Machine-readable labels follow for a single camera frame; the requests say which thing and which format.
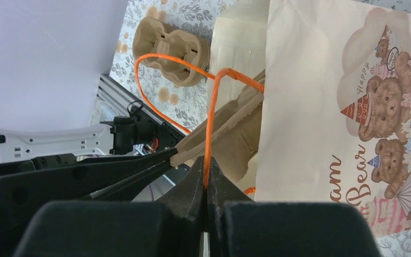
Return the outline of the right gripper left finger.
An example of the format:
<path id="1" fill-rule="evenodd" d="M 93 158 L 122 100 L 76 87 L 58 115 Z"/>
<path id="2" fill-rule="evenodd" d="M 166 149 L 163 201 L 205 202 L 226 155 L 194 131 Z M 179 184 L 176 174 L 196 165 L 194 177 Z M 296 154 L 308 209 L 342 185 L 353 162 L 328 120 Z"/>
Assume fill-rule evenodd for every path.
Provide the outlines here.
<path id="1" fill-rule="evenodd" d="M 15 256 L 202 256 L 203 158 L 154 202 L 53 201 L 32 218 Z"/>

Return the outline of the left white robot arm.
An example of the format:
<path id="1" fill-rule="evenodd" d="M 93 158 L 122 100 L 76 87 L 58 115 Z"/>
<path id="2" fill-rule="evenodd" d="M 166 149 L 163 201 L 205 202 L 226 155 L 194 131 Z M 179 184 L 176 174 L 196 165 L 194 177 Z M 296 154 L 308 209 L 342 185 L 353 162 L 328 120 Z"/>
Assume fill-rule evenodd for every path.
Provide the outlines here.
<path id="1" fill-rule="evenodd" d="M 52 201 L 90 194 L 167 166 L 184 135 L 146 105 L 89 127 L 22 132 L 0 129 L 0 256 L 8 256 L 34 214 Z"/>

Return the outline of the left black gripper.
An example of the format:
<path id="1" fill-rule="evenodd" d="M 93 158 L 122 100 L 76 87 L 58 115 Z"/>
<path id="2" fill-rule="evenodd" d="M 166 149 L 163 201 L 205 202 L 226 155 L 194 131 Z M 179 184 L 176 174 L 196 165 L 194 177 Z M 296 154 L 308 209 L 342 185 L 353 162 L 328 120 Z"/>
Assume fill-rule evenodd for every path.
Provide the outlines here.
<path id="1" fill-rule="evenodd" d="M 170 170 L 175 148 L 146 156 L 89 158 L 35 170 L 30 161 L 0 164 L 0 255 L 15 247 L 33 215 L 56 200 L 131 201 Z"/>

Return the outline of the brown cardboard cup carrier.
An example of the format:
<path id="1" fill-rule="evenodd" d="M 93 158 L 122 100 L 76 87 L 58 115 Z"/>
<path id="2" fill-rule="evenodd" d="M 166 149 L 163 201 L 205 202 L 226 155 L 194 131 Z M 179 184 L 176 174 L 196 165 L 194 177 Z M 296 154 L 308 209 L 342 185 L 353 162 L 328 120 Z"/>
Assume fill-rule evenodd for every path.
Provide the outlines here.
<path id="1" fill-rule="evenodd" d="M 210 43 L 205 39 L 152 17 L 143 18 L 136 31 L 132 45 L 133 56 L 138 59 L 145 54 L 165 54 L 177 57 L 199 68 L 206 68 L 210 61 Z M 158 69 L 167 80 L 181 87 L 197 85 L 204 76 L 185 65 L 148 57 L 141 64 Z"/>

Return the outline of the brown paper bag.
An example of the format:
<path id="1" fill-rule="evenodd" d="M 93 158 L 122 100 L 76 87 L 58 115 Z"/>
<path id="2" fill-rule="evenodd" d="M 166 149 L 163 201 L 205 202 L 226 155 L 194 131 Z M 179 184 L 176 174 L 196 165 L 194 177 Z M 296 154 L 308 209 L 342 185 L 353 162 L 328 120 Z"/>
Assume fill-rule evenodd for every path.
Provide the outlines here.
<path id="1" fill-rule="evenodd" d="M 256 200 L 348 204 L 377 237 L 411 229 L 411 11 L 242 1 L 215 21 L 210 70 L 225 67 L 265 85 Z M 245 86 L 209 80 L 213 117 Z"/>

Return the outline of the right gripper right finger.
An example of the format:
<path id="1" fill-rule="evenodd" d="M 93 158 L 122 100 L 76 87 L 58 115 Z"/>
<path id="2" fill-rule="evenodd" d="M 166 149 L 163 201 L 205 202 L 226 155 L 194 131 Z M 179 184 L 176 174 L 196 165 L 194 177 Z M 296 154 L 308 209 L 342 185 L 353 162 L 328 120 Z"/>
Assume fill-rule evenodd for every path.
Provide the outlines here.
<path id="1" fill-rule="evenodd" d="M 207 187 L 211 256 L 380 256 L 362 215 L 343 203 L 256 202 L 215 160 Z"/>

